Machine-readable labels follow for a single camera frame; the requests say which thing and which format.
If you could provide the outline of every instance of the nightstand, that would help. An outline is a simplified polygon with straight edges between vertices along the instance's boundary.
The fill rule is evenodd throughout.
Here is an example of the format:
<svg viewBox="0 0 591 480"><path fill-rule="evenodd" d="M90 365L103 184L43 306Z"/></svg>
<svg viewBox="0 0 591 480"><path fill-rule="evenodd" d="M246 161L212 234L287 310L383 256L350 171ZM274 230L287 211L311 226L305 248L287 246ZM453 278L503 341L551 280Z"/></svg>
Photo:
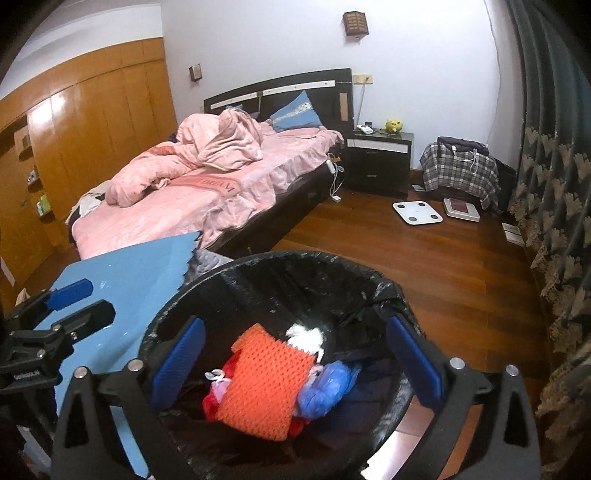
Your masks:
<svg viewBox="0 0 591 480"><path fill-rule="evenodd" d="M345 186L358 192L407 198L414 134L353 132L343 156Z"/></svg>

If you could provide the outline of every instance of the pikachu toy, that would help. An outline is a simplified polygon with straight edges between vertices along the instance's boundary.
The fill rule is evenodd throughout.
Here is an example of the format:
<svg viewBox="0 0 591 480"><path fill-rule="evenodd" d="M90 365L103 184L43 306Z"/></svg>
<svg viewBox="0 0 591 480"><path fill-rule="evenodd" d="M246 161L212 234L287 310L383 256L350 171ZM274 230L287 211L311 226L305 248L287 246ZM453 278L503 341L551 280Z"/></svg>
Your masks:
<svg viewBox="0 0 591 480"><path fill-rule="evenodd" d="M400 120L386 120L383 130L386 130L387 134L397 134L402 130L402 122Z"/></svg>

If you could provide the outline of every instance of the curtain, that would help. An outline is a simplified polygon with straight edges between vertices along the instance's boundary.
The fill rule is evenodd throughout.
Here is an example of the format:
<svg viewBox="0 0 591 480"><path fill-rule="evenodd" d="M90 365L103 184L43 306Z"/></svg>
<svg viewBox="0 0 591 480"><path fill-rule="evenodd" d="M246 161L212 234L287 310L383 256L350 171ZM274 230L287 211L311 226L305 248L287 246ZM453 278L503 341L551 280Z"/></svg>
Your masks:
<svg viewBox="0 0 591 480"><path fill-rule="evenodd" d="M566 361L545 387L537 415L560 471L591 430L591 85L542 0L507 0L524 70L525 124L518 183L509 211L552 306L555 352Z"/></svg>

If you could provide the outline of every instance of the orange foam net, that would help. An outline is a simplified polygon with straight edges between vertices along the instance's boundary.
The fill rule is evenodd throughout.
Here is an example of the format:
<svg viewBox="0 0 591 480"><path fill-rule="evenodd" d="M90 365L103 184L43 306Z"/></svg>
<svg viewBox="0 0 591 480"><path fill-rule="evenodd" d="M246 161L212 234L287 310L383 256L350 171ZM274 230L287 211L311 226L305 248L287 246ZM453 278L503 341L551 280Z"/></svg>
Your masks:
<svg viewBox="0 0 591 480"><path fill-rule="evenodd" d="M314 356L274 339L258 323L232 345L232 352L238 351L236 372L216 418L249 435L285 440Z"/></svg>

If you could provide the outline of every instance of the blue gripper pad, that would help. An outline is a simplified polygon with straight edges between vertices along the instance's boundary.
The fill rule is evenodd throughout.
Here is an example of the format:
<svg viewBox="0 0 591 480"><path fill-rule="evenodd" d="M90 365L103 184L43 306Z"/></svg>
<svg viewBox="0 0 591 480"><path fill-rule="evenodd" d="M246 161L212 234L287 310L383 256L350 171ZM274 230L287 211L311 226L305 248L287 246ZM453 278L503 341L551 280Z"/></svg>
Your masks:
<svg viewBox="0 0 591 480"><path fill-rule="evenodd" d="M65 309L77 301L90 297L93 290L92 282L84 278L52 293L49 300L46 301L47 308L50 310Z"/></svg>
<svg viewBox="0 0 591 480"><path fill-rule="evenodd" d="M412 334L398 317L392 317L386 327L390 350L407 376L423 407L439 411L443 407L443 383Z"/></svg>
<svg viewBox="0 0 591 480"><path fill-rule="evenodd" d="M205 325L195 318L152 379L150 405L154 410L173 406L204 345Z"/></svg>

